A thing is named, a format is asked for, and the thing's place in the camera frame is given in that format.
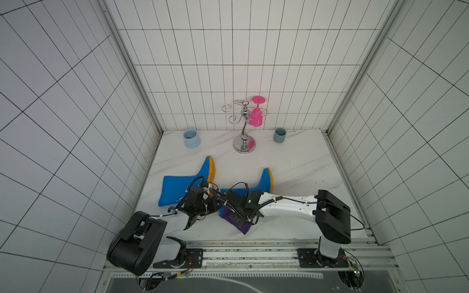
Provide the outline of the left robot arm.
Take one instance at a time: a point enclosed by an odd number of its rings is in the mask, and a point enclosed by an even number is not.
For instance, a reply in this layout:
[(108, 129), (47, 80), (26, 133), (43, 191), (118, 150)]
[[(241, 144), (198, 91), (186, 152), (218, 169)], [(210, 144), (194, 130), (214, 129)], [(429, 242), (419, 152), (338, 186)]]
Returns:
[(142, 276), (151, 266), (194, 266), (187, 244), (173, 234), (190, 229), (220, 208), (219, 188), (211, 183), (191, 187), (181, 203), (167, 214), (135, 212), (111, 241), (106, 258), (114, 266)]

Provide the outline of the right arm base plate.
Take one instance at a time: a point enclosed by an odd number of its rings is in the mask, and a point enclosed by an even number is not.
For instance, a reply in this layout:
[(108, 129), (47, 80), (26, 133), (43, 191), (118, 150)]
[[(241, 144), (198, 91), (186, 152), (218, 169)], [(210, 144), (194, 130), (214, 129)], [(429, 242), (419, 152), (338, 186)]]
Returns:
[(340, 256), (336, 259), (321, 255), (319, 249), (297, 249), (299, 266), (308, 269), (348, 268), (349, 263)]

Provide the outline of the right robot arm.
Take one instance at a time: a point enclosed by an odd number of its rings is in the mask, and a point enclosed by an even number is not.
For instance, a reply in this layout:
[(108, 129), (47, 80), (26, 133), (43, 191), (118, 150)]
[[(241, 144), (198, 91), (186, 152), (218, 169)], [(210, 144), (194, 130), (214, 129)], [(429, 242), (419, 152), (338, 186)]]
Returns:
[(287, 197), (262, 191), (241, 195), (228, 190), (216, 195), (221, 217), (247, 234), (260, 218), (291, 216), (316, 224), (322, 236), (318, 255), (335, 260), (341, 246), (351, 243), (350, 208), (327, 190), (308, 197)]

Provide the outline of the purple cloth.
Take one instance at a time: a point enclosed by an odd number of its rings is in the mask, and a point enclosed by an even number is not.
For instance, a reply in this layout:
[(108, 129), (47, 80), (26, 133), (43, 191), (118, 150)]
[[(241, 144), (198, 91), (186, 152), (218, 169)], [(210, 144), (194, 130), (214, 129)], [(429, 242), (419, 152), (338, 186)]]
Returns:
[(232, 210), (224, 207), (219, 212), (219, 216), (237, 228), (242, 234), (247, 234), (252, 226), (252, 224), (240, 218), (237, 214), (235, 214)]

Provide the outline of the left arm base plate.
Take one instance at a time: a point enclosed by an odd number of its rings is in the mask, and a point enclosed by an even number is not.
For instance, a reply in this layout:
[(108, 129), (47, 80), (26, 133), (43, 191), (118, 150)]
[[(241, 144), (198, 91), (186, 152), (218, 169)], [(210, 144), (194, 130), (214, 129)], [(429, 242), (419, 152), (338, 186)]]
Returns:
[(182, 249), (178, 252), (174, 260), (164, 260), (154, 262), (154, 269), (188, 269), (191, 266), (194, 269), (202, 267), (203, 249)]

